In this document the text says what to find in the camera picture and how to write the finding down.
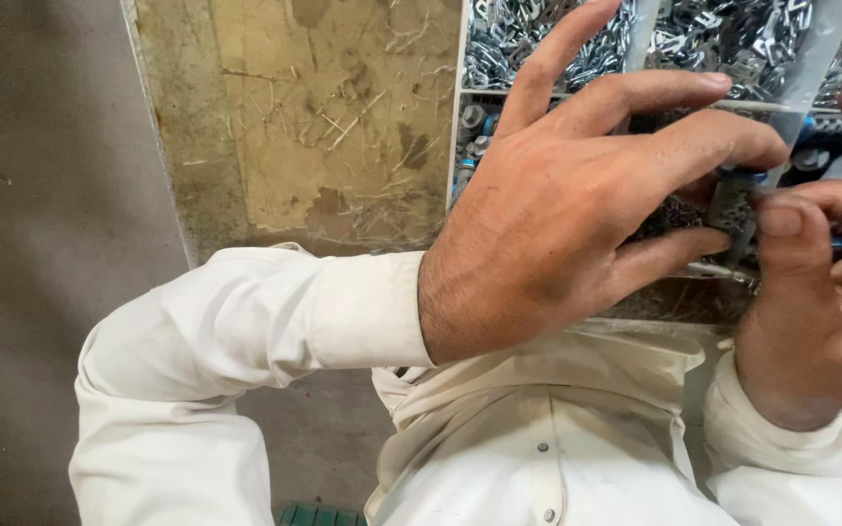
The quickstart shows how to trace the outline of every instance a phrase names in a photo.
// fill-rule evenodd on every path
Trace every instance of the hand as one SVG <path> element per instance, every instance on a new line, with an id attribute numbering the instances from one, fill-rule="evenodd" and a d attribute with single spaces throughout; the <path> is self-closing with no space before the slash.
<path id="1" fill-rule="evenodd" d="M 787 158 L 772 128 L 719 111 L 606 137 L 630 113 L 716 102 L 730 88 L 724 75 L 606 75 L 545 114 L 555 79 L 618 3 L 575 9 L 522 66 L 489 150 L 422 260 L 418 309 L 434 363 L 566 329 L 725 250 L 728 238 L 709 228 L 621 245 L 672 190 L 718 165 Z"/>
<path id="2" fill-rule="evenodd" d="M 842 259 L 832 263 L 828 218 L 842 222 L 842 181 L 762 203 L 763 290 L 736 338 L 746 395 L 794 431 L 820 428 L 842 409 Z"/>

